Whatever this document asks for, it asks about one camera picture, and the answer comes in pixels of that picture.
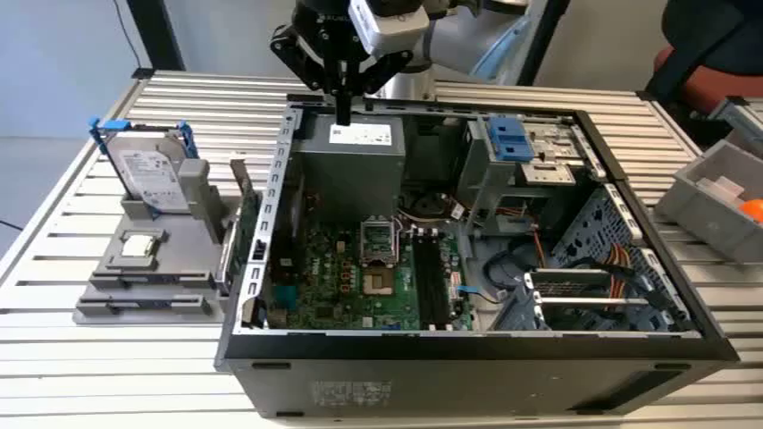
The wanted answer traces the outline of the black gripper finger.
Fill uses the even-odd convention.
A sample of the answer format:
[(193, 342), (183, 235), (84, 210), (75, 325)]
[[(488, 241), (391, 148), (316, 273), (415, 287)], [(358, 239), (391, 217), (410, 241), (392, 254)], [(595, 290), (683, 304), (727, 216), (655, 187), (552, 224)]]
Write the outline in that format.
[(339, 62), (326, 59), (323, 63), (310, 56), (299, 44), (299, 34), (291, 25), (280, 25), (271, 37), (270, 47), (287, 68), (312, 90), (322, 90), (334, 97), (336, 124), (344, 125), (344, 91)]
[(343, 78), (343, 124), (351, 124), (352, 100), (364, 94), (376, 93), (412, 60), (412, 52), (404, 50), (383, 55), (376, 62), (360, 71), (360, 63), (346, 65)]

